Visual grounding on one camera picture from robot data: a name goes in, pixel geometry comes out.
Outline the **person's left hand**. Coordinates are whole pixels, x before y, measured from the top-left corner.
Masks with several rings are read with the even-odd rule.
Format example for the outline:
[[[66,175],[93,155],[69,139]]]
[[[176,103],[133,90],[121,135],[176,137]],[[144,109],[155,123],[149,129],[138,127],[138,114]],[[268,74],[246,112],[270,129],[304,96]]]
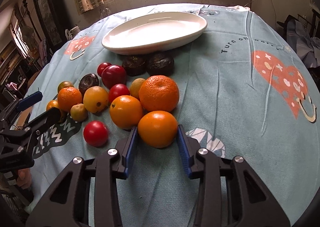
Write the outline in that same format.
[[[17,185],[22,189],[27,189],[31,186],[32,177],[30,168],[18,170]]]

